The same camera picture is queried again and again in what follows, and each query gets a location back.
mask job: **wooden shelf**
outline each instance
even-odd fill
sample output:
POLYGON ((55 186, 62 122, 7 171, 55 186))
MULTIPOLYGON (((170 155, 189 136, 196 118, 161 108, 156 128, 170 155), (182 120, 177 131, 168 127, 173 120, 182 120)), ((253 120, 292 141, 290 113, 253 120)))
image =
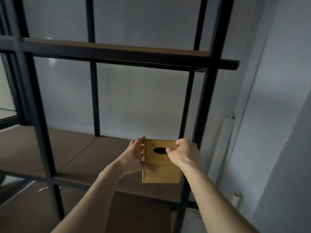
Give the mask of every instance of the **wooden shelf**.
MULTIPOLYGON (((91 186, 99 173, 127 147, 129 140, 49 129, 55 179, 91 186)), ((0 170, 45 177, 33 127, 18 126, 0 132, 0 170)), ((117 191, 180 203, 182 182, 178 184, 142 183, 136 172, 119 180, 117 191)))
MULTIPOLYGON (((60 170, 96 137, 91 134, 49 129, 56 170, 60 170)), ((32 126, 0 132, 0 170, 45 177, 39 146, 32 126)))
MULTIPOLYGON (((49 191, 43 182, 35 182, 24 192, 0 208, 0 232, 46 232, 57 225, 49 191)), ((62 187, 61 196, 67 215, 85 194, 84 190, 62 187)), ((170 207, 151 203, 139 197, 116 194, 112 200, 106 233, 163 232, 169 233, 170 207)))
MULTIPOLYGON (((91 185, 99 173, 114 161, 129 145, 130 140, 99 137, 69 164, 56 179, 91 185)), ((117 191, 180 203, 182 181, 178 184, 142 183, 142 172, 125 175, 119 180, 117 191)))

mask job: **metal shelving unit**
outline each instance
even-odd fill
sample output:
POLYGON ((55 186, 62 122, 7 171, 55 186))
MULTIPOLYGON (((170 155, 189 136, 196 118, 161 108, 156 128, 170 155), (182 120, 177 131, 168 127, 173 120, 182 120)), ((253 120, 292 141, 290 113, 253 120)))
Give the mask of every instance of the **metal shelving unit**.
MULTIPOLYGON (((119 64, 189 72, 184 111, 179 137, 185 132, 195 72, 205 72, 192 141, 201 147, 218 69, 237 70, 239 61, 222 59, 225 37, 234 0, 221 0, 213 31, 210 52, 199 51, 207 0, 201 0, 193 50, 116 46, 95 43, 93 0, 86 0, 88 43, 29 38, 22 0, 0 0, 0 53, 14 97, 18 116, 0 121, 0 128, 14 124, 33 125, 46 176, 0 171, 12 176, 40 180, 49 184, 59 219, 64 218, 59 185, 87 189, 89 186, 55 179, 57 174, 52 155, 33 56, 90 62, 95 136, 100 136, 96 63, 119 64)), ((180 203, 147 198, 177 208, 174 233, 181 231, 186 208, 198 208, 189 201, 190 186, 183 180, 180 203)))

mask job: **oval hole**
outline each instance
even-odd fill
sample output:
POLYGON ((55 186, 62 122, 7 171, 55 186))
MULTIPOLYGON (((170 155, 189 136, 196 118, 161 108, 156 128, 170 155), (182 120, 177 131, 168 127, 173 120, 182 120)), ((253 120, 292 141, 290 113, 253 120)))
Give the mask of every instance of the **oval hole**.
POLYGON ((153 149, 153 151, 157 154, 167 154, 167 152, 165 151, 165 148, 155 148, 153 149))

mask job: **hand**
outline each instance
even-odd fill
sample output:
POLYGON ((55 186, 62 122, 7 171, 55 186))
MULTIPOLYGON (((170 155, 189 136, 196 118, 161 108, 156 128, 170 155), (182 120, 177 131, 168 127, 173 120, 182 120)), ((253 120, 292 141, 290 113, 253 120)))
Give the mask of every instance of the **hand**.
POLYGON ((176 150, 170 147, 165 149, 172 163, 178 166, 182 171, 189 165, 198 168, 200 153, 196 144, 192 143, 189 139, 183 138, 177 140, 176 145, 178 145, 176 150))
POLYGON ((145 137, 132 140, 128 148, 112 163, 121 167, 122 176, 141 170, 149 172, 154 172, 157 170, 156 165, 142 161, 144 140, 145 137))

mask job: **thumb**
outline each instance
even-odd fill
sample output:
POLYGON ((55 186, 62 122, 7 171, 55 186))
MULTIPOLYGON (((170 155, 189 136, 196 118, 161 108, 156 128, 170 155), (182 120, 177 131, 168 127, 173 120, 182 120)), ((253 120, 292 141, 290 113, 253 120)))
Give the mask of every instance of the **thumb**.
POLYGON ((173 149, 170 148, 170 147, 167 147, 167 148, 165 149, 165 151, 167 152, 167 154, 169 154, 169 153, 171 153, 171 152, 173 151, 173 149))
POLYGON ((142 169, 144 171, 155 172, 158 169, 158 166, 154 165, 154 164, 143 162, 142 169))

